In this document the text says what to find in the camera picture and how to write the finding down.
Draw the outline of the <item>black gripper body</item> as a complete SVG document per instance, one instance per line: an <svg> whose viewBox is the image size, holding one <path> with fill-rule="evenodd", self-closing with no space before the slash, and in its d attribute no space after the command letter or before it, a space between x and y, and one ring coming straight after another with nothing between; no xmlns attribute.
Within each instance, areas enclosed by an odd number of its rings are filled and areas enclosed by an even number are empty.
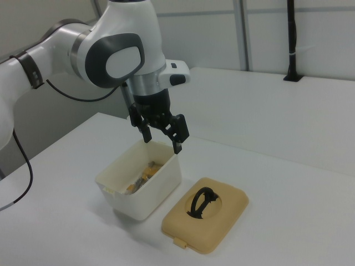
<svg viewBox="0 0 355 266"><path fill-rule="evenodd" d="M150 125L154 125L160 115L171 113L168 89L151 95L133 95L133 99L139 114Z"/></svg>

